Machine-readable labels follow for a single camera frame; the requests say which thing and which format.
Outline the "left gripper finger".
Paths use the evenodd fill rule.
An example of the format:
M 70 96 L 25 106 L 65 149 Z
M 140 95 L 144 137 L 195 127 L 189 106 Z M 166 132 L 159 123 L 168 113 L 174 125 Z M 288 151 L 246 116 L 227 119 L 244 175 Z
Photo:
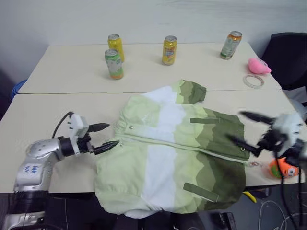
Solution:
M 89 126 L 89 132 L 99 132 L 108 128 L 110 124 L 107 123 L 97 123 Z
M 95 147 L 94 154 L 98 155 L 98 154 L 107 152 L 111 150 L 113 147 L 115 147 L 118 143 L 119 143 L 119 140 L 113 140 L 113 141 L 109 141 L 109 142 L 102 144 L 100 147 Z

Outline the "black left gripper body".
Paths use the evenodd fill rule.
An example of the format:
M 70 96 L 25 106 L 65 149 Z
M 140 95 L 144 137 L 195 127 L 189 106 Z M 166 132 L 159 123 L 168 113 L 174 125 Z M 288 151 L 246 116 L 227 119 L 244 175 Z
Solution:
M 94 146 L 91 144 L 91 137 L 89 133 L 86 133 L 82 138 L 77 138 L 77 146 L 81 154 L 95 153 Z

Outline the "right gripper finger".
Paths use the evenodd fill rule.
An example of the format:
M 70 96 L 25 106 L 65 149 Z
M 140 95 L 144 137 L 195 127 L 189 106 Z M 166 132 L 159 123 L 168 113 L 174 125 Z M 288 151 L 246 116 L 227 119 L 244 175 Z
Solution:
M 240 111 L 239 112 L 241 115 L 245 116 L 246 118 L 253 120 L 255 122 L 261 122 L 265 123 L 268 125 L 272 125 L 274 123 L 274 118 L 259 114 L 259 113 L 254 113 L 254 112 L 249 112 L 249 111 Z
M 260 155 L 261 148 L 256 148 L 256 147 L 248 144 L 247 142 L 245 142 L 243 139 L 239 139 L 235 136 L 232 136 L 232 135 L 229 135 L 229 134 L 227 134 L 226 136 L 234 144 L 236 144 L 237 146 L 244 148 L 245 150 L 251 152 L 255 157 L 258 157 Z

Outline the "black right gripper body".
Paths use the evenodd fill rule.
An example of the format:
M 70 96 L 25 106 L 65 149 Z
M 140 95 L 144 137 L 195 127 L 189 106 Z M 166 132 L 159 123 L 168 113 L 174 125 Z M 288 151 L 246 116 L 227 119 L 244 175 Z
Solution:
M 269 129 L 262 135 L 257 145 L 262 149 L 278 153 L 281 151 L 287 140 L 288 138 L 286 134 L 282 134 L 280 131 L 275 129 Z

